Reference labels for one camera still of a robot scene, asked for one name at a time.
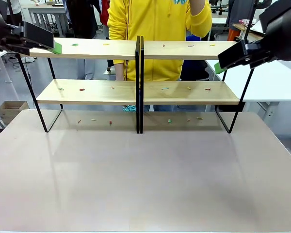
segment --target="brown box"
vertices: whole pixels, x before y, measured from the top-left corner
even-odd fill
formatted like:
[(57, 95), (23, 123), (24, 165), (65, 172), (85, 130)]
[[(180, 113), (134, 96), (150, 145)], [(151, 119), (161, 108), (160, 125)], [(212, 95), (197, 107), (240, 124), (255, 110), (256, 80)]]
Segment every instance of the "brown box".
[(30, 109), (27, 101), (5, 101), (0, 106), (0, 117), (8, 125), (24, 109)]

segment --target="white shoe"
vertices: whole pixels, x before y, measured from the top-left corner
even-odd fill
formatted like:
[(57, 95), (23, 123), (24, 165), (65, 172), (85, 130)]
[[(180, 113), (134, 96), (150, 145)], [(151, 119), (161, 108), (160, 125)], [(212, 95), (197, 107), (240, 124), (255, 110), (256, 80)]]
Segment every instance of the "white shoe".
[(23, 63), (30, 63), (30, 62), (34, 62), (35, 59), (34, 59), (33, 57), (22, 57), (22, 58), (21, 58), (21, 61), (22, 61)]

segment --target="person in yellow hoodie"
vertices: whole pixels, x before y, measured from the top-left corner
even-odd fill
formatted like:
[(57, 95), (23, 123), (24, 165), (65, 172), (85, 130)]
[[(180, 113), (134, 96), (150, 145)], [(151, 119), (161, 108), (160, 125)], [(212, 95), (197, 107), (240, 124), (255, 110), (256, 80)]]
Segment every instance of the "person in yellow hoodie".
[[(211, 29), (211, 10), (206, 0), (111, 0), (109, 37), (111, 40), (184, 41), (186, 32), (205, 37)], [(145, 60), (145, 81), (176, 81), (180, 78), (183, 60)], [(136, 80), (135, 62), (114, 60), (117, 80)], [(154, 111), (171, 111), (171, 106), (155, 107)]]

